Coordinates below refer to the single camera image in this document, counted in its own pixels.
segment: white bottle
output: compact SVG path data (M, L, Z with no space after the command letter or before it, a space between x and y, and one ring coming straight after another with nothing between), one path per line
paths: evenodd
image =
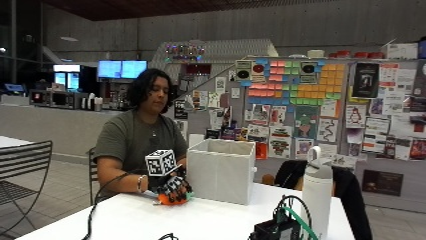
M330 203L333 192L333 170L321 161L321 148L314 146L308 152L308 165L304 176L303 200L312 218L312 230L318 239L328 239ZM307 224L309 219L303 207L301 217Z

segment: black cable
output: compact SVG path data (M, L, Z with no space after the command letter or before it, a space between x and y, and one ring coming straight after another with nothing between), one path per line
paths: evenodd
M98 207L98 204L101 202L101 199L100 199L100 193L101 191L104 190L104 188L116 180L121 180L124 177L127 177L128 175L131 175L132 173L136 173L139 172L141 169L136 169L131 172L125 172L124 174L121 174L120 176L115 177L113 179L111 179L105 184L104 186L99 189L98 193L96 193L96 196L95 196L95 204L94 204L94 207L92 207L92 210L91 210L91 214L90 214L90 218L88 218L88 233L87 235L84 236L83 240L88 240L91 239L91 235L92 235L92 219L94 219L94 213L95 213L95 210L96 210L96 207Z

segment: person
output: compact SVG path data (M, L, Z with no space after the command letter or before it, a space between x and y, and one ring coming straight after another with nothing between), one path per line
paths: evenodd
M147 69L132 82L128 101L132 110L115 116L104 125L95 148L94 161L104 186L104 197L125 192L144 192L153 185L147 177L145 156L156 150L175 152L177 164L187 167L188 145L175 121L163 116L172 106L172 80L159 69Z

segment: green wire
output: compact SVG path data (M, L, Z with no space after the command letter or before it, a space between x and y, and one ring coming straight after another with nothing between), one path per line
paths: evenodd
M291 215L295 216L296 221L301 224L303 228L307 230L307 232L309 233L309 236L313 238L313 240L318 240L316 233L313 232L313 230L311 229L311 227L308 226L305 221L301 219L301 217L297 215L297 213L293 211L293 209L289 207L283 207L283 209L288 210Z

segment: monitor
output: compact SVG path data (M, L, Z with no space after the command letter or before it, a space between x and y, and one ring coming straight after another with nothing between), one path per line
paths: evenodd
M121 78L121 61L99 61L98 77Z
M121 78L137 78L147 67L147 61L123 61Z
M26 92L23 85L19 84L6 83L4 87L10 92Z

